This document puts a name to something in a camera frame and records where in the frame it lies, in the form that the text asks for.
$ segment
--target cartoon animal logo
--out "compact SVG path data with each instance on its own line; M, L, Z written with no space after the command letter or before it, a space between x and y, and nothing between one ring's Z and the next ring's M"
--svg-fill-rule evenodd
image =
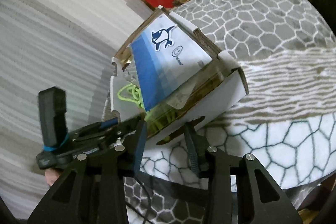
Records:
M174 41L170 37L172 29L174 29L176 26L177 24L167 29L161 29L157 32L152 32L152 43L155 44L155 50L157 52L160 50L162 43L166 43L165 48L174 45Z

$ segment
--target smiley face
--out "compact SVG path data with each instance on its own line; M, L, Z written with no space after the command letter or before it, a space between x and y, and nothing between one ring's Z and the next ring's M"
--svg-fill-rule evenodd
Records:
M182 47L182 46L178 46L178 47L176 47L176 48L172 51L171 55L172 55L173 57L176 57L176 56L178 56L178 55L182 52L182 50L183 50L183 47Z

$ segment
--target gray and white patterned fabric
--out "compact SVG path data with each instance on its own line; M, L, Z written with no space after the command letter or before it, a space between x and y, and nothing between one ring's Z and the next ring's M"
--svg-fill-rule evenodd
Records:
M336 170L336 39L307 0L193 0L175 12L238 59L249 85L249 95L199 134L231 155L253 153L283 189ZM208 184L191 172L185 141L143 159L141 170L191 187ZM174 216L174 208L163 208L152 222L163 212Z

